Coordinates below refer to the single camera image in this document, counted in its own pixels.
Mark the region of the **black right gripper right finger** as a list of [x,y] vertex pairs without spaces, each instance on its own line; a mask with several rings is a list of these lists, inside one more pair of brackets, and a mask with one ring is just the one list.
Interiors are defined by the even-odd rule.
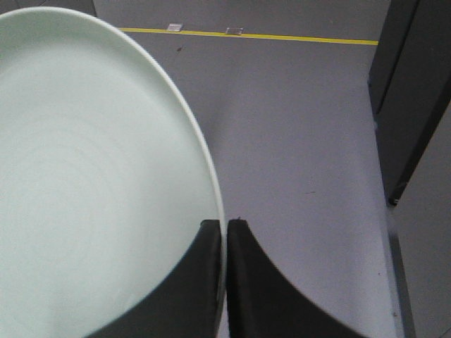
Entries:
[[226,293],[231,337],[361,337],[283,276],[246,220],[228,222]]

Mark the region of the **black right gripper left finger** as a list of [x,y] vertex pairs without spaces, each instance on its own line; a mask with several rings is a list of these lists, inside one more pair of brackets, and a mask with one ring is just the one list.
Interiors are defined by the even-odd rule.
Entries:
[[164,281],[90,337],[215,337],[221,316],[220,279],[220,222],[204,220]]

